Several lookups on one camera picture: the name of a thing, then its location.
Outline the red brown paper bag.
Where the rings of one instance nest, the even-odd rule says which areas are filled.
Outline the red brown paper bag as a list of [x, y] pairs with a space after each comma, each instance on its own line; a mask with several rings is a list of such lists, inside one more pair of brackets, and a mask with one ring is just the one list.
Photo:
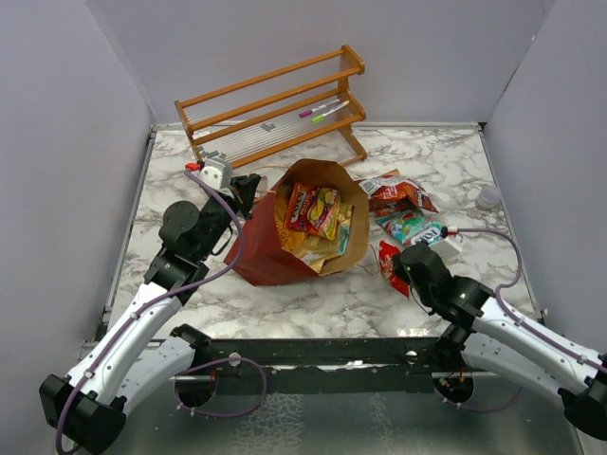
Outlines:
[[[296, 183], [336, 189], [344, 202], [353, 206], [350, 239], [344, 254], [327, 262], [318, 272], [283, 249], [275, 225], [276, 197], [289, 196]], [[366, 256], [369, 229], [368, 196], [348, 171], [334, 161], [300, 159], [254, 207], [252, 218], [243, 225], [244, 233], [236, 238], [225, 263], [236, 260], [234, 271], [254, 286], [283, 285], [339, 274], [354, 268]]]

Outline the gold foil snack bag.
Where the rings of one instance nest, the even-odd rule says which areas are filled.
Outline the gold foil snack bag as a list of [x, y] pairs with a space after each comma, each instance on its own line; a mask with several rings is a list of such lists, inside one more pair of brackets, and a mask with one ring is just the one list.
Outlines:
[[277, 195], [274, 204], [274, 220], [281, 247], [312, 270], [320, 272], [328, 262], [338, 259], [346, 252], [353, 206], [343, 203], [340, 199], [336, 236], [334, 240], [327, 240], [285, 228], [285, 214], [291, 193]]

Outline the green cap marker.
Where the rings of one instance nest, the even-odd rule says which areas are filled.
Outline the green cap marker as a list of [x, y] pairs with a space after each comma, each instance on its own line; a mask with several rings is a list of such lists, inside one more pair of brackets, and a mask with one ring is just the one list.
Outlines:
[[350, 100], [345, 100], [345, 101], [341, 102], [340, 104], [336, 105], [335, 107], [329, 109], [328, 111], [314, 117], [313, 119], [311, 119], [311, 122], [313, 124], [319, 123], [319, 122], [323, 121], [325, 118], [328, 118], [329, 116], [339, 112], [340, 109], [348, 106], [349, 104], [350, 104]]

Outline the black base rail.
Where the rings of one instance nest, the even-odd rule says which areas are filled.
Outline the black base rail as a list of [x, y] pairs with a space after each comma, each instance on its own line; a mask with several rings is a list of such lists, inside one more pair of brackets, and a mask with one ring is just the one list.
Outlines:
[[186, 380], [194, 393], [253, 395], [263, 376], [268, 393], [430, 393], [435, 377], [472, 370], [445, 337], [213, 339], [188, 324], [171, 335], [194, 348], [194, 366], [232, 357]]

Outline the purple cap marker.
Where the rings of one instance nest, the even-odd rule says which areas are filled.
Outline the purple cap marker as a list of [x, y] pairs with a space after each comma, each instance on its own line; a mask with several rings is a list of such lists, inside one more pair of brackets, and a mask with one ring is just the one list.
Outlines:
[[339, 104], [339, 103], [340, 103], [340, 99], [329, 100], [328, 102], [326, 102], [324, 104], [320, 104], [320, 105], [312, 107], [306, 111], [302, 111], [301, 113], [298, 114], [298, 116], [299, 116], [299, 118], [307, 118], [307, 117], [311, 116], [312, 114], [323, 111], [323, 110], [325, 110], [333, 105]]

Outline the small clear plastic cup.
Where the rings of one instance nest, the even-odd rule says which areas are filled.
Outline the small clear plastic cup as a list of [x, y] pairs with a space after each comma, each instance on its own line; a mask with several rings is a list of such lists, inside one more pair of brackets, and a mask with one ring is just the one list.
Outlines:
[[501, 193], [494, 186], [484, 186], [479, 191], [475, 205], [478, 209], [493, 210], [501, 204]]

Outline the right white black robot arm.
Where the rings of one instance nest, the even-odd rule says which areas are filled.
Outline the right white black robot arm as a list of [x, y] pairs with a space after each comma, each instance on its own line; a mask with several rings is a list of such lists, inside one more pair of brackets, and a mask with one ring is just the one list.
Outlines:
[[480, 282], [451, 274], [425, 244], [404, 249], [393, 263], [420, 303], [450, 324], [435, 348], [443, 369], [465, 364], [498, 374], [556, 403], [571, 425], [605, 440], [604, 354], [527, 317]]

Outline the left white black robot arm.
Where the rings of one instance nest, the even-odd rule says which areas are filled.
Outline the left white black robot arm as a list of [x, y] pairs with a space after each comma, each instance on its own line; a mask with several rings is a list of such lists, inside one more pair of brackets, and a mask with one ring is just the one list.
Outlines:
[[180, 336], [152, 352], [146, 348], [200, 286], [236, 266], [231, 260], [210, 275], [205, 262], [222, 252], [218, 243], [225, 231], [244, 233], [239, 220], [249, 218], [262, 178], [252, 173], [213, 187], [201, 175], [185, 174], [208, 195], [205, 205], [182, 200], [165, 210], [160, 250], [128, 308], [85, 358], [63, 376], [49, 375], [39, 389], [59, 454], [103, 453], [155, 389], [178, 373], [201, 373], [209, 365], [209, 350]]

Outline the red fruit candy snack bag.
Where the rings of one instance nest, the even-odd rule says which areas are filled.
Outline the red fruit candy snack bag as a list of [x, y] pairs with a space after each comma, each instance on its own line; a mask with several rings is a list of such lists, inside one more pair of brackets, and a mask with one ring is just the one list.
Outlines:
[[381, 177], [391, 177], [391, 176], [399, 176], [399, 175], [400, 175], [399, 170], [398, 170], [398, 169], [393, 169], [393, 170], [391, 170], [391, 171], [388, 171], [388, 172], [386, 172], [386, 173], [383, 173], [383, 174], [381, 175]]

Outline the small red snack packet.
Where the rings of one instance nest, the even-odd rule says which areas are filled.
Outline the small red snack packet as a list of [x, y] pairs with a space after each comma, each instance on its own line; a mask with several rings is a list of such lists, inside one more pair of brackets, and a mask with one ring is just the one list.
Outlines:
[[398, 247], [390, 245], [385, 241], [379, 242], [378, 261], [382, 277], [394, 290], [408, 299], [410, 297], [410, 286], [395, 274], [394, 259], [399, 254], [400, 249]]

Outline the red noodle snack bag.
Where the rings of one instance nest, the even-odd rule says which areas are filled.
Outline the red noodle snack bag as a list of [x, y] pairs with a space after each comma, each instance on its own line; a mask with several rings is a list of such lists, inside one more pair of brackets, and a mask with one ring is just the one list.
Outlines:
[[296, 183], [285, 214], [285, 228], [334, 240], [337, 232], [340, 192]]

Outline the grey staple strips lower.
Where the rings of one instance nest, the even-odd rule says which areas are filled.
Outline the grey staple strips lower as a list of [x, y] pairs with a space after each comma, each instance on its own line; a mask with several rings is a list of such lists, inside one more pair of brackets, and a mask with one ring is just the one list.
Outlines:
[[204, 147], [199, 147], [199, 154], [202, 160], [221, 159], [224, 160], [227, 156], [217, 150], [206, 150]]

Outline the orange wooden shelf rack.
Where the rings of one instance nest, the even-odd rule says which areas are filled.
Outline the orange wooden shelf rack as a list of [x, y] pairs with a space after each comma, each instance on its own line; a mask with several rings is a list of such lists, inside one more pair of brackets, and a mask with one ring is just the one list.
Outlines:
[[[366, 113], [355, 98], [350, 80], [365, 71], [365, 63], [349, 45], [328, 53], [230, 84], [187, 100], [175, 102], [175, 110], [196, 159], [199, 147], [217, 150], [236, 168], [276, 155], [309, 140], [339, 133], [354, 155], [353, 164], [367, 153], [355, 137], [354, 124]], [[329, 100], [350, 100], [339, 112], [313, 124], [298, 114]], [[273, 123], [266, 132], [260, 124]]]

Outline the teal snack bag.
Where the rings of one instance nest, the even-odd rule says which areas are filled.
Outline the teal snack bag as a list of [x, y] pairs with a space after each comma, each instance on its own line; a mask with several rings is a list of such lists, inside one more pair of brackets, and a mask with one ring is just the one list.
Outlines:
[[443, 226], [417, 209], [393, 212], [378, 217], [376, 222], [403, 246], [431, 245], [442, 238]]

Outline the red Doritos chip bag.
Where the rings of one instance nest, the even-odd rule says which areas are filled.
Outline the red Doritos chip bag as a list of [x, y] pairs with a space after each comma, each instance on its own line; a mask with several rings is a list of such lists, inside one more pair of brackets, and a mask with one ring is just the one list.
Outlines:
[[404, 175], [371, 177], [357, 181], [369, 200], [369, 210], [375, 213], [392, 213], [403, 209], [423, 209], [438, 212], [425, 189]]

